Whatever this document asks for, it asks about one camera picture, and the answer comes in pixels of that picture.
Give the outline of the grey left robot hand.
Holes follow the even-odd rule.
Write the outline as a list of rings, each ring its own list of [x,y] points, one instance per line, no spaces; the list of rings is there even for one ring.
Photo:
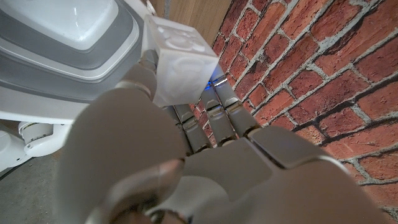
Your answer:
[[[156,52],[77,117],[60,156],[59,223],[385,223],[348,170],[320,147],[246,114],[243,136],[186,154],[153,102]]]

